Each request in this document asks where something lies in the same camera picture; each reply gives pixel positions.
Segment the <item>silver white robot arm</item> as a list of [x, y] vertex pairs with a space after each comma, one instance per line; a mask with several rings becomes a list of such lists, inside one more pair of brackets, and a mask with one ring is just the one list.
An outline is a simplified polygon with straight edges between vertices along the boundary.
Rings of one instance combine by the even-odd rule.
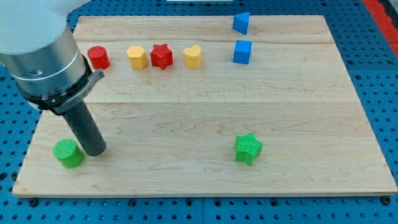
[[37, 108], [61, 114], [89, 90], [91, 71], [67, 24], [86, 2], [1, 1], [1, 63]]

